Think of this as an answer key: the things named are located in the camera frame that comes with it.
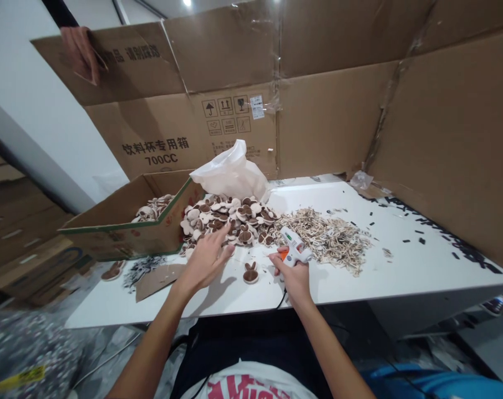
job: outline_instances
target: left hand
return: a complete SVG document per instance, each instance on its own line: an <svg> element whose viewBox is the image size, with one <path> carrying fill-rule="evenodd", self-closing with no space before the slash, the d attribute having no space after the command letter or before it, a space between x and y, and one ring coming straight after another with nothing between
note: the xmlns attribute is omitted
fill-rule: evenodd
<svg viewBox="0 0 503 399"><path fill-rule="evenodd" d="M230 223L215 233L207 234L198 241L194 252L186 264L185 271L174 286L185 289L194 295L207 287L220 274L235 251L234 245L226 245L220 253L221 245L231 228Z"/></svg>

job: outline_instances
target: white t-shirt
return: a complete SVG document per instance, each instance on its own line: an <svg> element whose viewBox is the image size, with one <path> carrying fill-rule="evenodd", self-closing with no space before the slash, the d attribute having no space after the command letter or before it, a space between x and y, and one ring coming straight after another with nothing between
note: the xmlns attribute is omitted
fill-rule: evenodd
<svg viewBox="0 0 503 399"><path fill-rule="evenodd" d="M203 380L181 399L191 399ZM196 399L317 399L289 373L258 362L240 361L210 376Z"/></svg>

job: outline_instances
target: table surface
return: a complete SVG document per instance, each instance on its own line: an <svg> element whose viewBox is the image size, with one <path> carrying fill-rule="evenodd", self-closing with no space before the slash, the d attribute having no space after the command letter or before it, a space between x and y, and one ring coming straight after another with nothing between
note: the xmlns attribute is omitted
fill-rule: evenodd
<svg viewBox="0 0 503 399"><path fill-rule="evenodd" d="M349 184L335 176L297 178L273 182L275 187L268 205L277 213L313 207L326 217L340 217L368 230L373 246L366 251L359 277L346 268L310 263L311 294L316 304L418 295L439 291L503 285L503 269L495 274L478 263L465 259L451 242L431 226L421 225L421 216L403 212L395 205L381 207L362 198ZM346 209L328 215L328 209ZM383 248L393 258L384 256ZM283 296L284 284L273 276L267 258L274 249L257 244L253 248L237 247L223 273L208 288L200 290L188 303L184 318L244 313L275 308ZM167 263L185 263L172 255ZM246 262L257 262L259 281L246 284L242 275ZM133 266L128 261L124 273L112 282L100 282L66 322L66 328L89 328L108 325L147 323L154 319L166 300L169 287L136 303L135 294L122 287L123 276ZM285 299L282 308L289 307Z"/></svg>

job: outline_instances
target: dark pants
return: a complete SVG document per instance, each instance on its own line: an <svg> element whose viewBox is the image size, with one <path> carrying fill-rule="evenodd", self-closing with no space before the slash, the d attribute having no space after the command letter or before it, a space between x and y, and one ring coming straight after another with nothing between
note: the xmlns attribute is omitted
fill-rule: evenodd
<svg viewBox="0 0 503 399"><path fill-rule="evenodd" d="M201 318L190 329L170 399L198 381L242 361L278 367L319 399L331 399L322 369L293 309Z"/></svg>

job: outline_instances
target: hot glue gun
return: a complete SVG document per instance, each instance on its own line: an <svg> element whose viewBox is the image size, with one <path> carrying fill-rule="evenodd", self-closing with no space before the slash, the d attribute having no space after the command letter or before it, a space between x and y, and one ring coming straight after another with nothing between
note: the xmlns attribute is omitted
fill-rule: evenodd
<svg viewBox="0 0 503 399"><path fill-rule="evenodd" d="M308 263L313 257L312 251L307 248L301 237L288 227L281 229L283 238L288 243L288 251L281 252L281 259L285 265L293 267L297 261Z"/></svg>

